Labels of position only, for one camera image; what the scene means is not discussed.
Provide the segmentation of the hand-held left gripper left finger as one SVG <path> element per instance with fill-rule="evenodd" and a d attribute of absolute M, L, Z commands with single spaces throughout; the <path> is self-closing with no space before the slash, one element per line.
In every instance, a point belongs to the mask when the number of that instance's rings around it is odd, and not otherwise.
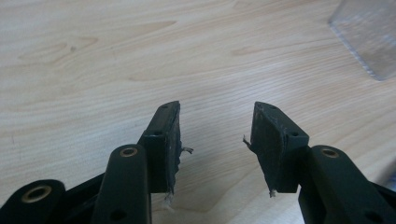
<path fill-rule="evenodd" d="M 151 195 L 173 194 L 180 155 L 180 102 L 161 105 L 135 144 L 110 154 L 91 224 L 151 224 Z"/>

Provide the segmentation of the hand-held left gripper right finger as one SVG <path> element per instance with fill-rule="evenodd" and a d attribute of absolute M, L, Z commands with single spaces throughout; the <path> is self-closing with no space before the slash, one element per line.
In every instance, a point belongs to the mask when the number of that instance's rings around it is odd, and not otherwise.
<path fill-rule="evenodd" d="M 298 193 L 305 224 L 396 224 L 396 192 L 369 181 L 344 151 L 308 142 L 278 107 L 254 105 L 245 143 L 271 196 Z"/>

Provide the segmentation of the clear plastic box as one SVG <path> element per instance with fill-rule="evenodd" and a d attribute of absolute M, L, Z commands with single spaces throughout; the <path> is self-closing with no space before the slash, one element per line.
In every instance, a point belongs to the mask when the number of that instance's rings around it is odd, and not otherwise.
<path fill-rule="evenodd" d="M 372 78 L 396 77 L 396 0 L 342 0 L 328 23 Z"/>

